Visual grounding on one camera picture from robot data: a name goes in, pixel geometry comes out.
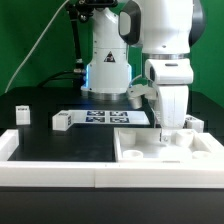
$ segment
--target black cable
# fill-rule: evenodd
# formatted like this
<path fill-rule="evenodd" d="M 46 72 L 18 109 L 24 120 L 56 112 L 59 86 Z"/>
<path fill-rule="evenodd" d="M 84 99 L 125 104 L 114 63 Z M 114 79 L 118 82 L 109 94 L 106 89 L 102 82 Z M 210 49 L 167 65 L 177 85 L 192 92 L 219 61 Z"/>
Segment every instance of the black cable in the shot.
<path fill-rule="evenodd" d="M 66 75 L 66 74 L 74 74 L 73 71 L 63 71 L 63 72 L 58 72 L 50 77 L 48 77 L 47 79 L 45 79 L 44 81 L 40 82 L 37 87 L 43 87 L 47 82 L 49 82 L 51 79 L 54 79 L 58 76 L 61 76 L 61 75 Z"/>
<path fill-rule="evenodd" d="M 52 79 L 49 79 L 49 80 L 46 80 L 45 83 L 41 86 L 43 87 L 45 84 L 47 84 L 48 82 L 51 82 L 51 81 L 60 81 L 60 80 L 77 80 L 77 81 L 80 81 L 80 78 L 81 76 L 77 76 L 77 77 L 70 77 L 70 78 L 52 78 Z"/>
<path fill-rule="evenodd" d="M 84 64 L 82 63 L 82 55 L 81 55 L 81 47 L 80 47 L 80 41 L 79 41 L 79 30 L 78 30 L 78 12 L 75 8 L 75 6 L 71 3 L 67 3 L 66 11 L 69 14 L 71 25 L 72 25 L 72 32 L 73 32 L 73 40 L 75 44 L 75 55 L 76 55 L 76 61 L 81 61 L 81 63 L 76 64 L 76 68 L 84 68 Z"/>

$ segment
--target screw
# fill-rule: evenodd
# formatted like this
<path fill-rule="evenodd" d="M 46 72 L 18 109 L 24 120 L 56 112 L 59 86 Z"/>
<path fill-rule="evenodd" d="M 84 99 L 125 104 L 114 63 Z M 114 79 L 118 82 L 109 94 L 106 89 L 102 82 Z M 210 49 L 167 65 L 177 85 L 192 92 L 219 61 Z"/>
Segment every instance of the screw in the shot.
<path fill-rule="evenodd" d="M 79 1 L 79 4 L 80 4 L 80 5 L 82 5 L 82 4 L 84 4 L 84 3 L 85 3 L 85 0 L 80 0 L 80 1 Z"/>

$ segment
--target white block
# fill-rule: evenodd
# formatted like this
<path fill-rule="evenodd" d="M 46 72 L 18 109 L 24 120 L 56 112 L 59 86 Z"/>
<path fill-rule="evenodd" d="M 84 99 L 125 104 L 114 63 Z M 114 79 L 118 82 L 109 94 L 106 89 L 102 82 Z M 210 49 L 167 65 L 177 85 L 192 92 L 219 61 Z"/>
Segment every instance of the white block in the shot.
<path fill-rule="evenodd" d="M 191 115 L 186 115 L 185 122 L 187 129 L 194 129 L 198 133 L 203 133 L 204 121 L 199 120 Z"/>
<path fill-rule="evenodd" d="M 30 108 L 27 105 L 16 106 L 16 124 L 30 125 Z"/>
<path fill-rule="evenodd" d="M 71 111 L 62 110 L 53 116 L 53 130 L 67 131 L 73 124 L 73 116 Z"/>
<path fill-rule="evenodd" d="M 0 161 L 7 161 L 18 145 L 18 130 L 7 130 L 0 137 Z"/>

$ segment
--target small white block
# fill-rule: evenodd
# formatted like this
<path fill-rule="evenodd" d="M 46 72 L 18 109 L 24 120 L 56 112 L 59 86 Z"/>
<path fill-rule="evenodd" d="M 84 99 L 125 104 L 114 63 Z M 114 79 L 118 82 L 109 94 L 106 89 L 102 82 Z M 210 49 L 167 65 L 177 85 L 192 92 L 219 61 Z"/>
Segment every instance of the small white block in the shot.
<path fill-rule="evenodd" d="M 30 125 L 30 108 L 26 105 L 16 106 L 16 124 Z"/>
<path fill-rule="evenodd" d="M 53 116 L 53 130 L 67 131 L 72 126 L 71 111 L 62 110 Z"/>
<path fill-rule="evenodd" d="M 185 121 L 187 129 L 194 129 L 198 133 L 203 133 L 204 121 L 199 120 L 191 115 L 186 115 Z"/>

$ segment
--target black table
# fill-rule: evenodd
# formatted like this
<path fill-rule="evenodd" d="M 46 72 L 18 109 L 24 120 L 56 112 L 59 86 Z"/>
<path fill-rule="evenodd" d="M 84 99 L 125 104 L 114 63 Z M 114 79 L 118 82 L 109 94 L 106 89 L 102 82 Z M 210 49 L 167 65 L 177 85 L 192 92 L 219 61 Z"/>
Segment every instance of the black table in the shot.
<path fill-rule="evenodd" d="M 17 161 L 114 162 L 114 126 L 73 125 L 68 132 L 61 133 L 52 131 L 51 117 L 62 109 L 131 110 L 126 100 L 119 103 L 89 100 L 72 89 L 16 88 L 0 97 L 1 132 L 17 128 L 15 106 L 22 104 L 30 105 L 32 125 L 19 128 L 21 145 L 10 158 Z M 146 104 L 144 110 L 151 120 Z M 224 143 L 223 112 L 223 108 L 204 95 L 190 93 L 188 113 L 205 120 L 205 130 L 221 143 Z M 223 207 L 223 189 L 0 187 L 3 224 L 221 224 Z"/>

